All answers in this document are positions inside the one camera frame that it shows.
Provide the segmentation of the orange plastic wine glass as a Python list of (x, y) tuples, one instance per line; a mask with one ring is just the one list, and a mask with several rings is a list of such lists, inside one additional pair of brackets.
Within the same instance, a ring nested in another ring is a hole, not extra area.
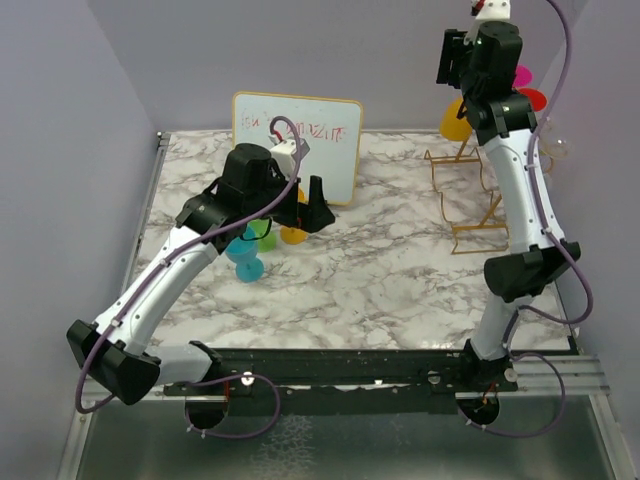
[(287, 226), (280, 227), (280, 239), (285, 244), (298, 245), (303, 243), (307, 237), (308, 234), (301, 229)]

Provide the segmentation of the yellow plastic wine glass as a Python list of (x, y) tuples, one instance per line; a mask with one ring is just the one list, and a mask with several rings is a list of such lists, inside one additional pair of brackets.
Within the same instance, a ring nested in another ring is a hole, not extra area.
[(448, 141), (463, 142), (469, 139), (472, 134), (472, 127), (465, 117), (458, 117), (460, 109), (464, 106), (463, 98), (458, 97), (451, 102), (445, 110), (439, 133)]

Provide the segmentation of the green plastic wine glass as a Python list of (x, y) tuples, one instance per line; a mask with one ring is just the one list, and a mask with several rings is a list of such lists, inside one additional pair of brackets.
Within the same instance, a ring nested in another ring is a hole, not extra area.
[(256, 239), (258, 251), (266, 253), (273, 251), (277, 245), (276, 234), (272, 231), (272, 222), (268, 219), (256, 219), (249, 223), (254, 232), (253, 238)]

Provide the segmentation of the blue plastic wine glass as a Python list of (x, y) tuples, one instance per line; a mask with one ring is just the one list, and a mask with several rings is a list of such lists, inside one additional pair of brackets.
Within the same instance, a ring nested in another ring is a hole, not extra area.
[(235, 264), (235, 273), (240, 281), (252, 283), (263, 276), (264, 264), (258, 258), (258, 244), (253, 236), (234, 239), (226, 248), (225, 254)]

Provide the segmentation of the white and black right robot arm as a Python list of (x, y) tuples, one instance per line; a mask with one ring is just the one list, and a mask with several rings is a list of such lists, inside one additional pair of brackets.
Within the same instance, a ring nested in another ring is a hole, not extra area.
[(510, 234), (508, 254), (484, 264), (490, 296), (461, 355), (461, 383), (481, 391), (506, 367), (515, 314), (577, 261), (581, 249), (566, 240), (554, 217), (533, 137), (534, 108), (514, 86), (523, 46), (518, 28), (492, 20), (474, 40), (465, 37), (445, 31), (436, 81), (462, 94), (457, 115), (468, 121), (493, 167)]

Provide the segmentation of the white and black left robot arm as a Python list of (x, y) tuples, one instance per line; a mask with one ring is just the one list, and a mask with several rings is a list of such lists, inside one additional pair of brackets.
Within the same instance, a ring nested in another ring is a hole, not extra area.
[(126, 405), (157, 385), (187, 382), (206, 395), (220, 385), (215, 355), (195, 342), (171, 356), (147, 347), (160, 321), (195, 277), (236, 239), (247, 241), (249, 222), (268, 219), (307, 233), (331, 225), (335, 216), (322, 180), (298, 197), (306, 141), (282, 140), (271, 149), (240, 143), (227, 155), (222, 174), (188, 199), (165, 243), (143, 273), (95, 320), (76, 320), (66, 339), (81, 369)]

